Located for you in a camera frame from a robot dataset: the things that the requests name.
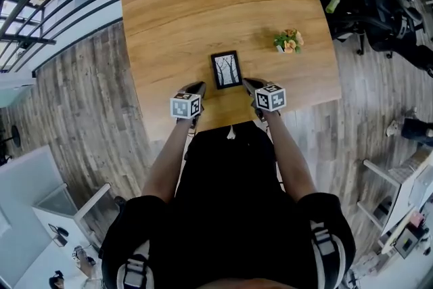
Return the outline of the white desk with slanted leg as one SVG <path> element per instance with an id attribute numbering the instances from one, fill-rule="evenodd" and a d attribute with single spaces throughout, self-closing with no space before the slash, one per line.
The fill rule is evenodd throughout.
<path id="1" fill-rule="evenodd" d="M 56 227 L 62 227 L 68 231 L 69 236 L 66 238 L 68 241 L 66 244 L 67 246 L 91 246 L 92 244 L 99 246 L 99 242 L 95 237 L 95 232 L 90 231 L 88 227 L 83 225 L 83 219 L 85 215 L 110 190 L 110 188 L 111 185 L 109 183 L 105 183 L 81 208 L 77 207 L 78 212 L 73 217 L 39 209 L 36 208 L 35 205 L 32 207 L 32 209 L 43 227 L 50 235 L 54 236 L 54 233 L 51 231 L 48 224 L 52 224 Z"/>

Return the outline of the person's right forearm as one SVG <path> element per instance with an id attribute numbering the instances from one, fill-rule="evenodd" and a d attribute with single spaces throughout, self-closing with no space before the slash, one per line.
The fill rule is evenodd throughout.
<path id="1" fill-rule="evenodd" d="M 264 111 L 285 191 L 297 202 L 315 193 L 308 164 L 278 112 Z"/>

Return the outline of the potted flowers in white pot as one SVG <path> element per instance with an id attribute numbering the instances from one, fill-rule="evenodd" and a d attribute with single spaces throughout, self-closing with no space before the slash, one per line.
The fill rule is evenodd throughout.
<path id="1" fill-rule="evenodd" d="M 304 40 L 297 29 L 287 29 L 275 35 L 273 44 L 278 52 L 300 53 Z"/>

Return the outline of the grey device with green screen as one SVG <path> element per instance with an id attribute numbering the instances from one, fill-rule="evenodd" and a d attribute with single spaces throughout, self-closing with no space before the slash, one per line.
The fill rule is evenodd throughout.
<path id="1" fill-rule="evenodd" d="M 402 234 L 397 238 L 394 244 L 394 249 L 403 259 L 406 259 L 424 235 L 424 229 L 406 227 Z"/>

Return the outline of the black picture frame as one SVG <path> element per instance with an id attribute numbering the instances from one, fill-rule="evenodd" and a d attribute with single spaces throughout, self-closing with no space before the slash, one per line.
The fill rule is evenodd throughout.
<path id="1" fill-rule="evenodd" d="M 236 51 L 226 51 L 210 56 L 217 89 L 242 85 L 242 74 Z"/>

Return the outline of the white desk with bar legs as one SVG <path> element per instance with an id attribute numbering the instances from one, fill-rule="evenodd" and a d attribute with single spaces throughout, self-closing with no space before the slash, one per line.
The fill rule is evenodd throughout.
<path id="1" fill-rule="evenodd" d="M 422 146 L 400 166 L 387 171 L 369 160 L 364 160 L 363 166 L 390 183 L 393 188 L 390 206 L 381 219 L 362 202 L 357 203 L 379 229 L 380 237 L 387 237 L 385 241 L 378 240 L 381 253 L 386 254 L 392 250 L 412 215 L 421 210 L 433 193 L 433 149 Z"/>

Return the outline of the person's black clothing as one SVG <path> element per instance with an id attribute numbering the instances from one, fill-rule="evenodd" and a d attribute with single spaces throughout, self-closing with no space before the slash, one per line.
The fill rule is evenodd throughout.
<path id="1" fill-rule="evenodd" d="M 198 133 L 175 197 L 130 199 L 102 259 L 108 289 L 198 289 L 266 279 L 334 289 L 355 257 L 340 200 L 295 202 L 277 179 L 274 147 L 254 123 Z"/>

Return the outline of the small dark box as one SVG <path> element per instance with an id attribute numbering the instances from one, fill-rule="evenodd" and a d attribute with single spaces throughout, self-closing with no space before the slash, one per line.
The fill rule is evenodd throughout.
<path id="1" fill-rule="evenodd" d="M 61 235 L 59 235 L 56 231 L 56 229 L 58 227 L 52 225 L 52 224 L 48 224 L 49 228 L 51 229 L 51 231 L 54 233 L 54 237 L 53 237 L 53 241 L 59 246 L 59 247 L 64 247 L 68 241 L 65 237 L 62 237 Z"/>

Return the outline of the white partition panel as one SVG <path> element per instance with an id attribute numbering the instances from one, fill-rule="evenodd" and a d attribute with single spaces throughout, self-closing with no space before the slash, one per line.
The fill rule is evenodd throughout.
<path id="1" fill-rule="evenodd" d="M 32 207 L 63 184 L 49 146 L 0 166 L 0 282 L 13 288 L 51 238 Z"/>

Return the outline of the black office chair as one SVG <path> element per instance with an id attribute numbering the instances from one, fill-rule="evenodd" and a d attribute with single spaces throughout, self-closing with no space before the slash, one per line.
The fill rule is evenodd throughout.
<path id="1" fill-rule="evenodd" d="M 371 48 L 399 54 L 416 68 L 433 78 L 433 50 L 417 44 L 416 32 L 425 30 L 424 20 L 414 7 L 403 0 L 364 0 L 359 14 Z"/>
<path id="2" fill-rule="evenodd" d="M 325 8 L 330 0 L 320 0 L 322 8 Z M 365 53 L 365 31 L 362 25 L 353 19 L 359 15 L 359 9 L 355 5 L 355 0 L 340 0 L 333 14 L 325 12 L 325 18 L 333 40 L 345 42 L 351 35 L 357 35 L 360 42 L 360 48 L 357 50 L 358 55 Z"/>

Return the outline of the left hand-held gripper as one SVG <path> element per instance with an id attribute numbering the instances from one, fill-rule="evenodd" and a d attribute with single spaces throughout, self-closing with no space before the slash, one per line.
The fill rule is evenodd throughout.
<path id="1" fill-rule="evenodd" d="M 198 119 L 202 113 L 202 99 L 206 92 L 206 83 L 198 81 L 182 86 L 174 97 L 170 99 L 170 116 L 181 119 L 191 120 L 191 127 L 196 127 Z"/>

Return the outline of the person's left forearm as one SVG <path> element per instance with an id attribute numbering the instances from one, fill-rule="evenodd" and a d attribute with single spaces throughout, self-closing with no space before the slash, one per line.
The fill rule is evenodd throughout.
<path id="1" fill-rule="evenodd" d="M 183 151 L 192 122 L 192 119 L 181 119 L 175 125 L 145 180 L 143 196 L 155 196 L 165 203 L 169 203 L 175 196 Z"/>

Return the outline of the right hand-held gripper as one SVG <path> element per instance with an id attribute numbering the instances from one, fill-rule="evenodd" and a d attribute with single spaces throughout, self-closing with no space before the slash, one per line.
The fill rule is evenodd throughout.
<path id="1" fill-rule="evenodd" d="M 263 79 L 243 78 L 242 84 L 252 98 L 252 107 L 267 112 L 279 112 L 286 107 L 286 89 L 278 84 L 267 85 Z"/>

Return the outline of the small pink item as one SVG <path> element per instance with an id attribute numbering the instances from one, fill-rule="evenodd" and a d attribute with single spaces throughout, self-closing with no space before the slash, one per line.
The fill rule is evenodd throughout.
<path id="1" fill-rule="evenodd" d="M 415 211 L 411 214 L 409 221 L 415 228 L 418 228 L 420 225 L 423 224 L 424 219 L 425 219 L 425 216 L 423 214 L 421 214 L 418 211 Z"/>

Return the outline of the glass desk divider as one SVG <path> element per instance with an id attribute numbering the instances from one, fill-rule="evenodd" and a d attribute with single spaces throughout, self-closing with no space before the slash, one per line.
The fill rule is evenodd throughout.
<path id="1" fill-rule="evenodd" d="M 68 191 L 68 185 L 66 183 L 55 188 L 41 201 L 36 203 L 35 207 L 70 217 L 75 216 L 78 212 L 78 208 Z"/>

